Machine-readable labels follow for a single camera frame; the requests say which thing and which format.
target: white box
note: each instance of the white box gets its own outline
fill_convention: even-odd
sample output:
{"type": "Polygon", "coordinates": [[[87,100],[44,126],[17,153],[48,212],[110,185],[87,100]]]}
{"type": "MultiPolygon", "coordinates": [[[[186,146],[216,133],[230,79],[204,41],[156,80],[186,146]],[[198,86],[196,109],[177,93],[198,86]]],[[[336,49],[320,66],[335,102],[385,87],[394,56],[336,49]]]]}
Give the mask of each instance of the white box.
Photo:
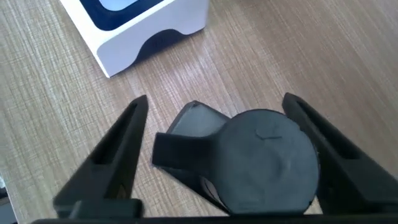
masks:
{"type": "Polygon", "coordinates": [[[206,25],[209,0],[60,0],[109,78],[206,25]]]}

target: wood grain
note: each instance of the wood grain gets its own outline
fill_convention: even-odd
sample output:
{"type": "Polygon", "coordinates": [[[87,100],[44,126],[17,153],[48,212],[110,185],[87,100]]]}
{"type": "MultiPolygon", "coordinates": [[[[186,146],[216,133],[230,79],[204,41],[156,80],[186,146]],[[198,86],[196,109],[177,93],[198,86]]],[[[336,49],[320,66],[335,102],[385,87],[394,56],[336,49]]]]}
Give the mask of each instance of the wood grain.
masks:
{"type": "Polygon", "coordinates": [[[295,93],[398,177],[396,0],[214,0],[203,32],[112,79],[58,1],[0,8],[0,172],[20,223],[55,216],[53,196],[143,94],[146,216],[223,215],[150,166],[154,134],[192,100],[232,116],[295,93]]]}

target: table surface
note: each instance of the table surface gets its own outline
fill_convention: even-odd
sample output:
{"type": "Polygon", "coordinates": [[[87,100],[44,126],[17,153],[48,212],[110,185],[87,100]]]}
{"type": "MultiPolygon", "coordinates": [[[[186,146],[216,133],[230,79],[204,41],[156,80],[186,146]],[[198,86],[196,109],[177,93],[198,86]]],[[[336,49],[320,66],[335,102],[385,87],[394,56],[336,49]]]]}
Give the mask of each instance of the table surface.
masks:
{"type": "Polygon", "coordinates": [[[143,94],[133,196],[149,217],[223,215],[150,165],[154,134],[192,100],[233,116],[295,93],[398,177],[396,0],[211,1],[204,31],[111,79],[58,1],[0,8],[0,172],[21,223],[55,216],[53,196],[143,94]]]}

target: round black disc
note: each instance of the round black disc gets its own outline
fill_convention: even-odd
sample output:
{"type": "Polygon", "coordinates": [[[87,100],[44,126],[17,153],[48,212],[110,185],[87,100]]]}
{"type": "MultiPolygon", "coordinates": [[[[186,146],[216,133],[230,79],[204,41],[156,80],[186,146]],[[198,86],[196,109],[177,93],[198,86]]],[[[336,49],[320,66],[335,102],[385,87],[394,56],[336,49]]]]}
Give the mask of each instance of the round black disc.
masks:
{"type": "Polygon", "coordinates": [[[209,181],[232,214],[303,213],[317,190],[317,152],[284,114],[251,110],[216,138],[209,181]]]}

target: wooden table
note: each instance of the wooden table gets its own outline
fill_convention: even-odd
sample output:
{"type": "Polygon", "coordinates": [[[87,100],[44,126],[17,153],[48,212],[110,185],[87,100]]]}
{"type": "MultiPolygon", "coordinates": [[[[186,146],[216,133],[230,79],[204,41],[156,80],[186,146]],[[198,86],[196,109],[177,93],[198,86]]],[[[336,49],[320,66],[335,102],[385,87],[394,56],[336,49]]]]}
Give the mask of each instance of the wooden table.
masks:
{"type": "Polygon", "coordinates": [[[21,223],[55,216],[53,196],[143,94],[146,216],[222,215],[150,165],[154,134],[192,100],[232,116],[295,93],[398,176],[396,0],[214,0],[203,32],[112,79],[58,1],[0,8],[0,172],[21,223]]]}

